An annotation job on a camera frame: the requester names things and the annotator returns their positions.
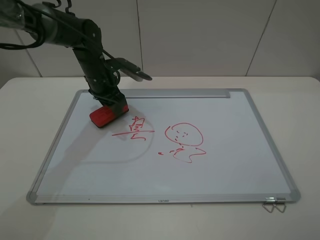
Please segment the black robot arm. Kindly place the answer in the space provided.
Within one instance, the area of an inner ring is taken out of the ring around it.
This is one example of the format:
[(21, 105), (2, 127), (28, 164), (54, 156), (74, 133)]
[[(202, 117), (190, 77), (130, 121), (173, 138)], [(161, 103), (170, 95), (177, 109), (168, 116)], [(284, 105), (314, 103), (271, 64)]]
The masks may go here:
[(45, 43), (71, 48), (93, 97), (116, 114), (129, 110), (118, 88), (119, 62), (104, 50), (101, 30), (92, 20), (77, 18), (68, 10), (57, 10), (50, 2), (29, 5), (21, 0), (2, 0), (0, 25), (22, 30), (34, 39), (28, 45), (1, 43), (4, 50), (34, 49)]

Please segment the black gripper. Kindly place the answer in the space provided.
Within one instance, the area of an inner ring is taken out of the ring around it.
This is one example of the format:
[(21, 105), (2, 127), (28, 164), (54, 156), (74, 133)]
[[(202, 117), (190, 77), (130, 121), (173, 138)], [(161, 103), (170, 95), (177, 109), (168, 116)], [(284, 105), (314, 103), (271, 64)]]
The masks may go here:
[(97, 80), (86, 76), (84, 76), (84, 79), (89, 86), (88, 92), (102, 106), (112, 106), (114, 113), (127, 113), (129, 111), (126, 97), (117, 86), (108, 86), (104, 80)]

